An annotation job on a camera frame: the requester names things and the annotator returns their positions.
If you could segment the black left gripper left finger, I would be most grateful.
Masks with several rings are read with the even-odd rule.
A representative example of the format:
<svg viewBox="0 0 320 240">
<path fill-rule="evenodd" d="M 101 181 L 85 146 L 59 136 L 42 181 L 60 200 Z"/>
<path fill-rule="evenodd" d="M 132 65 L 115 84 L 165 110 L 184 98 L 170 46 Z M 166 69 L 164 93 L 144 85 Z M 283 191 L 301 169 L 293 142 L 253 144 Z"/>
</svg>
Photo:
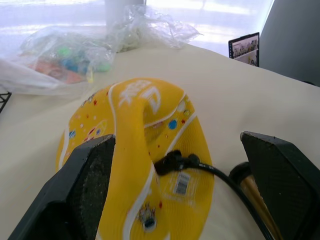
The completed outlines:
<svg viewBox="0 0 320 240">
<path fill-rule="evenodd" d="M 116 137 L 76 147 L 39 191 L 10 240 L 94 240 L 106 202 Z"/>
</svg>

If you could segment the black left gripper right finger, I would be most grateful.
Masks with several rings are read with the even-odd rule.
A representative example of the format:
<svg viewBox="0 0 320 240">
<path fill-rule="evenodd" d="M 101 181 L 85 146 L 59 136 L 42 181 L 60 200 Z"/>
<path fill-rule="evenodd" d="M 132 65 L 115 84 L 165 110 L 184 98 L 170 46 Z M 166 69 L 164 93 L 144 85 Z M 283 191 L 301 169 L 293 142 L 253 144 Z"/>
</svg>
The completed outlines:
<svg viewBox="0 0 320 240">
<path fill-rule="evenodd" d="M 291 142 L 244 131 L 257 188 L 285 240 L 320 238 L 320 170 Z"/>
</svg>

